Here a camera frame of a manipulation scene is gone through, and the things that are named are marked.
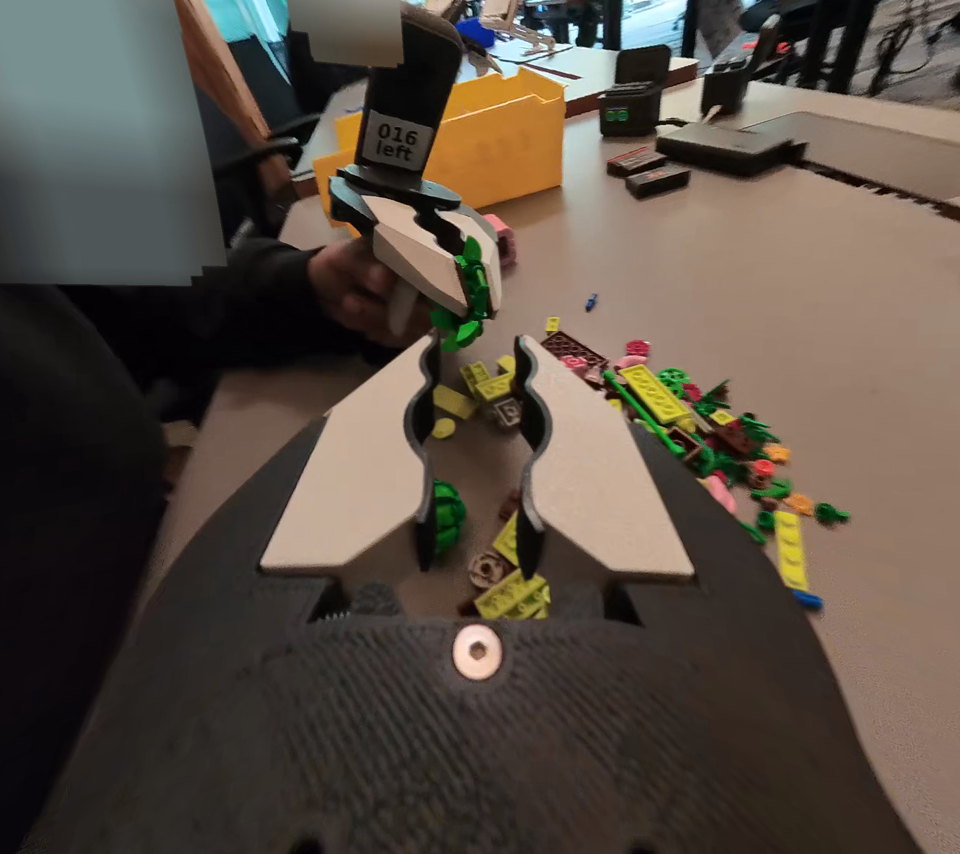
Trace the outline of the wooden pillar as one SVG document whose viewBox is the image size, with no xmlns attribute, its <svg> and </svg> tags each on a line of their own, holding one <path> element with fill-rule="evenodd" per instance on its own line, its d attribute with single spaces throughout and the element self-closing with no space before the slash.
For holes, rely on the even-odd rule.
<svg viewBox="0 0 960 854">
<path fill-rule="evenodd" d="M 270 139 L 268 124 L 204 0 L 174 0 L 191 78 L 246 143 Z"/>
</svg>

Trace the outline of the green toy stem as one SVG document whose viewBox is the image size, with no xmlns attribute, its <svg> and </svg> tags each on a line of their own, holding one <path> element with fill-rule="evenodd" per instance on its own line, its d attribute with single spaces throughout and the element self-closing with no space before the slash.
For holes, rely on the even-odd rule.
<svg viewBox="0 0 960 854">
<path fill-rule="evenodd" d="M 683 459 L 687 455 L 686 448 L 671 432 L 673 428 L 666 426 L 658 420 L 649 405 L 642 401 L 630 387 L 621 383 L 614 372 L 610 370 L 603 371 L 602 379 L 609 388 L 618 394 L 622 401 L 630 406 L 642 423 L 663 443 L 668 452 L 672 453 L 678 459 Z"/>
</svg>

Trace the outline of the green leafy brick plant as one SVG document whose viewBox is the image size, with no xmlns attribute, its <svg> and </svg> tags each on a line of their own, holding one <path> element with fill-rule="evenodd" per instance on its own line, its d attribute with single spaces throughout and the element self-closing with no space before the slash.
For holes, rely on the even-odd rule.
<svg viewBox="0 0 960 854">
<path fill-rule="evenodd" d="M 439 304 L 433 304 L 430 310 L 431 322 L 441 339 L 440 350 L 445 354 L 469 347 L 482 336 L 484 322 L 494 316 L 491 283 L 479 241 L 469 236 L 462 254 L 454 260 L 465 294 L 466 314 L 460 317 Z"/>
</svg>

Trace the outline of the black charger with green lights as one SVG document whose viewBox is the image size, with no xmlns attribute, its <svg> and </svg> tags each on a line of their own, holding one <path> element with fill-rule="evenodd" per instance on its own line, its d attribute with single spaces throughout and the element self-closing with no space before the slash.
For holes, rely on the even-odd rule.
<svg viewBox="0 0 960 854">
<path fill-rule="evenodd" d="M 613 83 L 598 95 L 603 139 L 644 138 L 656 132 L 670 62 L 671 50 L 665 44 L 618 52 Z"/>
</svg>

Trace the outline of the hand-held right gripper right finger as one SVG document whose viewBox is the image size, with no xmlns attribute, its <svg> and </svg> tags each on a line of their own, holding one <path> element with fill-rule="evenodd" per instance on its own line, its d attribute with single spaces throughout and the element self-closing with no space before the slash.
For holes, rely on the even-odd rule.
<svg viewBox="0 0 960 854">
<path fill-rule="evenodd" d="M 642 452 L 644 432 L 528 334 L 514 340 L 526 578 L 688 582 L 694 566 Z"/>
</svg>

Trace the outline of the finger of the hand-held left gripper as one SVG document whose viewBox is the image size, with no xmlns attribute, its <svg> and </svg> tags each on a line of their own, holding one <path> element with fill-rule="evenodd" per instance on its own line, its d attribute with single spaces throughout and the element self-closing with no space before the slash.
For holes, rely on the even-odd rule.
<svg viewBox="0 0 960 854">
<path fill-rule="evenodd" d="M 417 211 L 401 201 L 361 195 L 373 221 L 374 255 L 432 303 L 464 319 L 470 312 L 456 256 L 417 223 Z"/>
<path fill-rule="evenodd" d="M 440 217 L 454 225 L 462 238 L 473 237 L 481 249 L 481 261 L 489 287 L 489 310 L 496 316 L 501 309 L 503 280 L 498 249 L 498 237 L 495 228 L 486 219 L 471 208 L 459 208 L 456 211 L 441 211 Z"/>
</svg>

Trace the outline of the pile of small toy bricks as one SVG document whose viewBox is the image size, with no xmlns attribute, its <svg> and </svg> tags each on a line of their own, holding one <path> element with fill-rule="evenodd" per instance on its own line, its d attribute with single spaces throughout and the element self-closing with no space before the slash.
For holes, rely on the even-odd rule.
<svg viewBox="0 0 960 854">
<path fill-rule="evenodd" d="M 531 449 L 520 487 L 499 508 L 498 535 L 469 561 L 468 611 L 487 620 L 544 618 L 551 572 L 612 586 L 694 580 L 680 523 L 637 444 L 644 432 L 752 543 L 774 544 L 779 580 L 802 608 L 822 612 L 810 588 L 803 518 L 834 526 L 851 515 L 778 476 L 788 450 L 755 415 L 731 414 L 726 380 L 701 392 L 682 369 L 652 370 L 642 340 L 610 365 L 559 331 L 556 319 L 539 345 L 522 336 L 517 347 L 493 368 L 463 363 L 463 391 L 434 393 L 443 414 L 435 438 L 450 437 L 455 418 L 481 411 L 502 430 L 522 430 Z"/>
</svg>

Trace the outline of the long wide lime plate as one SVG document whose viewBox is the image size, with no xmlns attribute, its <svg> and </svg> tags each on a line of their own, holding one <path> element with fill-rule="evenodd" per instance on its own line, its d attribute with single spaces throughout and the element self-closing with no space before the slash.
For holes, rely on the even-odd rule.
<svg viewBox="0 0 960 854">
<path fill-rule="evenodd" d="M 680 426 L 690 420 L 690 408 L 668 390 L 646 365 L 638 365 L 619 372 L 635 393 L 653 410 L 656 418 L 668 427 Z"/>
</svg>

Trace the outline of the black flat power box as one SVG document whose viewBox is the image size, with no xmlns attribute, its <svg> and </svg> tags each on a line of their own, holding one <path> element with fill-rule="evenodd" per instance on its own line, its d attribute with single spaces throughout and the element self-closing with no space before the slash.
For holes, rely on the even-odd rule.
<svg viewBox="0 0 960 854">
<path fill-rule="evenodd" d="M 654 151 L 668 161 L 714 173 L 752 178 L 802 162 L 806 140 L 761 130 L 735 130 L 690 123 L 655 138 Z"/>
</svg>

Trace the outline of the brown toy brick plate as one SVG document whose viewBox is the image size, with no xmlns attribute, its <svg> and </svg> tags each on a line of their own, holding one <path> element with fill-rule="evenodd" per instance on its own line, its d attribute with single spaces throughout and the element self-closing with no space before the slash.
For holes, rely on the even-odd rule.
<svg viewBox="0 0 960 854">
<path fill-rule="evenodd" d="M 596 368 L 600 371 L 609 367 L 609 360 L 586 344 L 570 336 L 564 331 L 550 332 L 541 342 L 541 346 L 547 353 L 563 360 L 565 357 L 574 357 L 582 360 L 586 367 Z"/>
</svg>

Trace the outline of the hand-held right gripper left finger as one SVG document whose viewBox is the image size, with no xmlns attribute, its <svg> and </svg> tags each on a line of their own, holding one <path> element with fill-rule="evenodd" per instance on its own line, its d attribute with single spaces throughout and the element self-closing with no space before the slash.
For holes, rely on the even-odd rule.
<svg viewBox="0 0 960 854">
<path fill-rule="evenodd" d="M 276 575 L 407 575 L 437 551 L 435 425 L 441 366 L 430 333 L 323 417 L 319 435 L 261 555 Z"/>
</svg>

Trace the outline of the narrow lime toy plate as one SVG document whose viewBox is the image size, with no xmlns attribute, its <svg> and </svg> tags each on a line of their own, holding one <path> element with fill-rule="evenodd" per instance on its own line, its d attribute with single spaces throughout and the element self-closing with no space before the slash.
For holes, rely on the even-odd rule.
<svg viewBox="0 0 960 854">
<path fill-rule="evenodd" d="M 773 517 L 776 566 L 780 578 L 791 591 L 807 593 L 810 583 L 801 519 L 787 511 L 775 511 Z"/>
</svg>

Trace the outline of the person's left forearm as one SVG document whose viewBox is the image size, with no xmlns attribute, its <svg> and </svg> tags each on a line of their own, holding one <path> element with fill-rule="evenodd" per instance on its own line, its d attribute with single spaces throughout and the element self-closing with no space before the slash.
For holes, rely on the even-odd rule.
<svg viewBox="0 0 960 854">
<path fill-rule="evenodd" d="M 318 355 L 329 322 L 308 276 L 317 250 L 275 239 L 242 245 L 184 296 L 189 343 L 211 366 L 269 366 Z"/>
</svg>

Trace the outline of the person's left hand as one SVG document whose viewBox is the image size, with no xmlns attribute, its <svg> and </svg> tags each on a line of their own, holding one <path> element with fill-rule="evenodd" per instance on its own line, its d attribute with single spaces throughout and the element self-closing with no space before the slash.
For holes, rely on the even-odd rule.
<svg viewBox="0 0 960 854">
<path fill-rule="evenodd" d="M 390 331 L 389 306 L 399 278 L 363 237 L 319 249 L 307 263 L 307 277 L 325 315 L 371 343 L 406 348 L 431 330 L 429 306 L 420 299 L 404 331 Z"/>
</svg>

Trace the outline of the yellow plastic bin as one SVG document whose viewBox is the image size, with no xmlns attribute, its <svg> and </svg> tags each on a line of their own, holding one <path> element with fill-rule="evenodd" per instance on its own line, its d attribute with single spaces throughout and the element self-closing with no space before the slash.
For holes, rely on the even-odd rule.
<svg viewBox="0 0 960 854">
<path fill-rule="evenodd" d="M 426 180 L 476 211 L 563 182 L 565 86 L 534 71 L 457 83 L 448 99 Z"/>
</svg>

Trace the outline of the black charger case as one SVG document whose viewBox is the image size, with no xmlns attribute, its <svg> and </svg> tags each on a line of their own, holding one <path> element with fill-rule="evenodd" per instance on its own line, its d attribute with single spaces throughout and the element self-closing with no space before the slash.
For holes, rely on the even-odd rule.
<svg viewBox="0 0 960 854">
<path fill-rule="evenodd" d="M 781 22 L 780 15 L 772 15 L 763 22 L 749 59 L 717 61 L 703 76 L 701 116 L 716 104 L 723 106 L 721 116 L 733 116 L 741 111 L 750 81 L 776 51 Z"/>
</svg>

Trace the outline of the pink toy brick pot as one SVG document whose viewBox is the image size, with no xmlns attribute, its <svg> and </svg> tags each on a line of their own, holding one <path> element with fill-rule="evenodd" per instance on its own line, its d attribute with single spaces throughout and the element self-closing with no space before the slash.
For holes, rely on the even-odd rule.
<svg viewBox="0 0 960 854">
<path fill-rule="evenodd" d="M 496 244 L 501 269 L 506 270 L 515 266 L 518 261 L 518 248 L 513 229 L 495 214 L 486 213 L 482 214 L 482 217 L 496 234 Z"/>
</svg>

